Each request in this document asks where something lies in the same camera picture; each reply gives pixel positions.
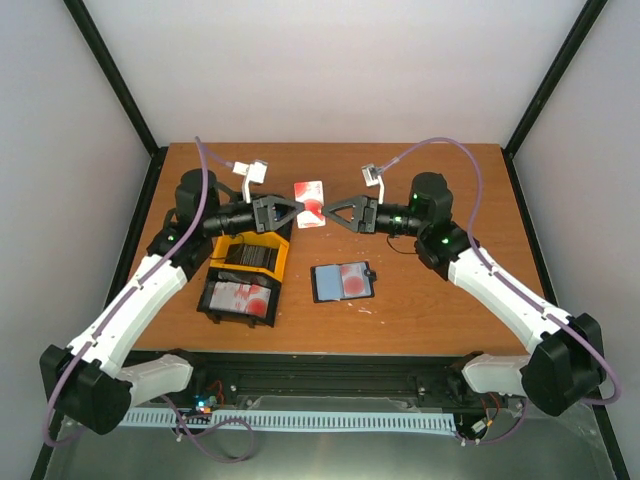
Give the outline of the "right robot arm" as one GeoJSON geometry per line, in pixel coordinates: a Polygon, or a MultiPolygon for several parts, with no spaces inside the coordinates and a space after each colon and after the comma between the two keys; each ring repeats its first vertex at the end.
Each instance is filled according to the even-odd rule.
{"type": "Polygon", "coordinates": [[[444,176],[424,172],[414,177],[406,205],[358,195],[322,213],[355,233],[414,238],[425,267],[479,301],[516,336],[525,354],[472,355],[459,374],[465,389],[522,396],[550,416],[585,401],[606,378],[599,323],[586,313],[572,316],[525,287],[454,221],[452,207],[444,176]]]}

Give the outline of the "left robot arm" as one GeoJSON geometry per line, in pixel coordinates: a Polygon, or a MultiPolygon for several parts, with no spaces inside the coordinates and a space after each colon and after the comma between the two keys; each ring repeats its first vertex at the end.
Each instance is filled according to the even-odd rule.
{"type": "Polygon", "coordinates": [[[175,206],[147,248],[132,278],[83,333],[60,348],[49,346],[39,364],[48,408],[96,434],[115,429],[128,411],[165,394],[201,400],[208,378],[186,353],[125,366],[132,347],[161,308],[213,252],[222,236],[265,234],[290,226],[304,209],[280,195],[223,204],[211,171],[190,170],[175,190],[175,206]]]}

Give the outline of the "black card holder wallet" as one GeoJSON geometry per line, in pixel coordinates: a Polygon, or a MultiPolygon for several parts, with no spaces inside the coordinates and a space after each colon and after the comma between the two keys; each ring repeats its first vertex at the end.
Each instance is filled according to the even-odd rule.
{"type": "MultiPolygon", "coordinates": [[[[369,263],[367,261],[358,262],[365,262],[368,267],[367,275],[371,278],[372,295],[367,298],[372,298],[375,296],[374,284],[377,281],[377,273],[369,266],[369,263]]],[[[342,264],[319,265],[314,266],[310,269],[312,297],[315,303],[351,301],[354,299],[361,299],[346,299],[343,297],[342,284],[339,273],[339,266],[342,264]]]]}

